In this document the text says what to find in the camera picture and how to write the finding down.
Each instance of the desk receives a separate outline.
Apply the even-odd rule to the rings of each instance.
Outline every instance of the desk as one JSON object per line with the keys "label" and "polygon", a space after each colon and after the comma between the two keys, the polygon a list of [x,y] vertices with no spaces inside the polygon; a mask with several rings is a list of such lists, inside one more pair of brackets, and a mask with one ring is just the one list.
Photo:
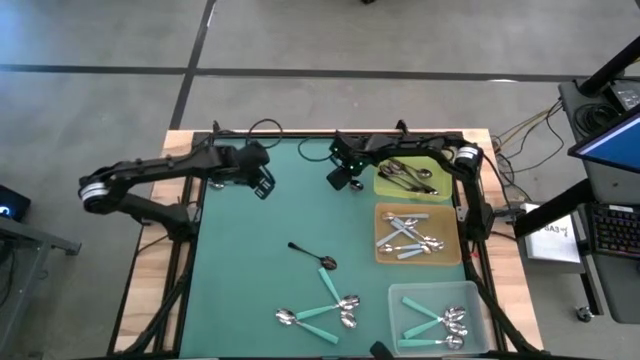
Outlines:
{"label": "desk", "polygon": [[[334,130],[326,130],[318,132],[327,133],[333,131]],[[420,129],[414,131],[434,132],[445,130]],[[495,162],[488,130],[447,129],[447,131],[461,131],[468,141],[476,142],[482,146],[487,156]],[[287,132],[295,133],[303,131],[294,130]],[[169,131],[165,138],[162,156],[167,154],[182,155],[188,153],[191,149],[193,135],[193,131]],[[481,176],[487,202],[496,208],[504,206],[500,183],[491,170],[491,167],[483,166]],[[175,203],[176,199],[183,194],[184,183],[184,179],[156,182],[153,187],[151,199],[163,204]],[[198,198],[199,188],[199,182],[196,180],[191,188],[191,199],[195,200]],[[495,230],[513,234],[511,228],[504,224],[496,224]],[[165,232],[160,226],[145,227],[141,233],[139,246],[142,247],[164,234]],[[123,297],[122,308],[116,322],[114,337],[109,351],[124,350],[132,344],[155,314],[162,300],[171,248],[171,242],[162,241],[145,250],[134,259],[130,281],[128,282],[128,287]],[[178,274],[180,274],[184,266],[188,248],[188,244],[181,245]],[[487,242],[487,250],[500,306],[505,310],[506,314],[524,337],[532,345],[542,348],[542,340],[531,304],[531,297],[520,261],[517,244],[510,239],[491,236]],[[171,348],[176,330],[180,331],[179,326],[177,326],[179,322],[177,317],[178,311],[179,305],[177,303],[169,317],[164,348]],[[493,329],[491,328],[491,318],[486,309],[484,316],[487,334],[490,334],[489,337],[492,338],[491,334],[493,334]]]}

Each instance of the black spoon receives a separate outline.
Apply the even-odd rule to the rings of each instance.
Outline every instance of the black spoon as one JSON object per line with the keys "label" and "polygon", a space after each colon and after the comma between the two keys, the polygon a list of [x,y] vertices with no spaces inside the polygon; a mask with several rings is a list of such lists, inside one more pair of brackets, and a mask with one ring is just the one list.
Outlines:
{"label": "black spoon", "polygon": [[303,248],[301,248],[300,246],[294,244],[294,243],[289,243],[288,246],[292,249],[298,250],[298,251],[302,251],[305,254],[311,255],[314,258],[320,260],[320,264],[322,265],[323,268],[327,269],[327,270],[335,270],[338,268],[338,263],[331,257],[331,256],[325,256],[325,257],[320,257],[317,255],[313,255],[312,253],[308,252],[307,250],[304,250]]}

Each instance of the white paper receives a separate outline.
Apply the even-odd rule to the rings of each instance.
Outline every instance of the white paper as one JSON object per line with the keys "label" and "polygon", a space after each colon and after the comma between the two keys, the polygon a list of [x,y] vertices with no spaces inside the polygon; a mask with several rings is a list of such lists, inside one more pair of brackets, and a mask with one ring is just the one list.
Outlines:
{"label": "white paper", "polygon": [[[534,204],[523,205],[527,213],[537,207]],[[571,215],[526,236],[525,244],[530,259],[580,263]]]}

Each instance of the clear plastic container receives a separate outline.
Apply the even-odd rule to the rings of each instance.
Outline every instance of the clear plastic container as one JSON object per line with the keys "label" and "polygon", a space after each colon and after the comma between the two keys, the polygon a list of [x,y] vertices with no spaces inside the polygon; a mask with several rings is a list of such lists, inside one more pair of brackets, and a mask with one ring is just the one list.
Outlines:
{"label": "clear plastic container", "polygon": [[[389,254],[380,253],[376,246],[378,240],[397,230],[391,226],[389,221],[382,219],[382,214],[386,212],[392,212],[396,215],[416,213],[429,214],[428,219],[419,219],[418,223],[415,225],[415,229],[421,235],[431,236],[443,241],[444,249],[431,254],[418,254],[402,260],[398,259],[397,251]],[[373,251],[375,252],[377,262],[381,264],[452,266],[457,265],[462,261],[460,238],[458,236],[458,223],[456,211],[453,207],[449,205],[378,203],[376,205],[374,216],[375,239],[373,241]],[[415,243],[415,240],[401,233],[389,240],[387,244],[403,246]]]}
{"label": "clear plastic container", "polygon": [[[459,350],[451,350],[445,344],[398,347],[398,340],[402,339],[405,331],[433,320],[402,303],[402,298],[405,296],[436,314],[444,314],[445,309],[452,306],[463,306],[466,314],[460,322],[469,331],[467,336],[463,337],[464,346]],[[471,281],[391,285],[389,317],[396,355],[436,357],[452,354],[482,354],[489,351],[478,288]],[[447,335],[444,326],[437,324],[412,339],[443,340]]]}
{"label": "clear plastic container", "polygon": [[[451,175],[446,173],[438,163],[430,157],[398,157],[397,160],[410,165],[416,169],[428,169],[431,171],[432,176],[428,179],[421,180],[424,184],[431,186],[438,191],[438,195],[429,195],[423,193],[416,193],[412,191],[406,191],[398,185],[385,180],[378,176],[379,167],[387,165],[388,161],[383,161],[376,169],[376,175],[373,179],[373,190],[376,194],[381,196],[392,196],[403,199],[413,199],[421,201],[441,202],[451,198],[452,192],[452,179]],[[400,178],[411,181],[408,175],[402,175]]]}

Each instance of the computer monitor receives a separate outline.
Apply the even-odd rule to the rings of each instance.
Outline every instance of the computer monitor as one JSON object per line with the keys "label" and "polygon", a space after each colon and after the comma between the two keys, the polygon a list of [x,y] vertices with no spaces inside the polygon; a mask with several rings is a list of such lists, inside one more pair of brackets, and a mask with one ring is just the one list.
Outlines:
{"label": "computer monitor", "polygon": [[640,173],[640,105],[572,146],[569,155]]}

